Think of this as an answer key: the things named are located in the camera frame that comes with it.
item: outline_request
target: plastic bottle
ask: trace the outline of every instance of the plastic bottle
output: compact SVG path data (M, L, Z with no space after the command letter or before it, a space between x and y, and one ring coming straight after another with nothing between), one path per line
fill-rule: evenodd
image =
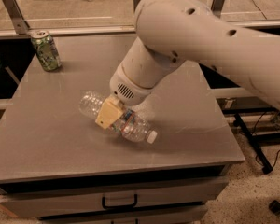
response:
M83 115L96 119L104 100L103 95L95 91L87 91L80 101L79 110ZM149 124L131 109L125 109L124 114L111 124L109 129L133 142L146 140L152 144L158 135L157 132L150 130Z

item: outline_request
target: aluminum can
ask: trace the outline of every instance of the aluminum can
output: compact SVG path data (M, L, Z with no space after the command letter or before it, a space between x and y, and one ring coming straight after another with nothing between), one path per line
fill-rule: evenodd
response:
M47 31L37 31L31 35L36 56L45 71L53 71L61 66L58 50L53 37Z

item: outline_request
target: desk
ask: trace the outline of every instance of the desk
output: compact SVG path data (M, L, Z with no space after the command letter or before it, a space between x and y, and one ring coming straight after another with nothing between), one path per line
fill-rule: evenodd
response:
M55 39L56 72L33 59L0 121L0 203L44 223L181 223L245 160L196 63L186 62L134 109L159 136L153 145L104 132L81 115L84 91L109 80L135 35Z

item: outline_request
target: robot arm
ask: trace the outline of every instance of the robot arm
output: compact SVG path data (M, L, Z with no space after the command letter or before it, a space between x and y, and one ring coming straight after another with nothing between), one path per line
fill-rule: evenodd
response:
M231 26L195 0L142 0L135 28L138 38L110 81L124 104L140 104L191 60L280 110L280 36Z

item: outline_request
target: gray table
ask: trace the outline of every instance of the gray table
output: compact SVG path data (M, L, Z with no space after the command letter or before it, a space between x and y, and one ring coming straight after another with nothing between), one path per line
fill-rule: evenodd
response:
M244 161L198 64L184 63L134 110L159 136L131 143L79 113L84 91L109 94L109 80L135 35L55 38L57 72L29 66L0 121L0 194L4 185L81 176L141 174Z

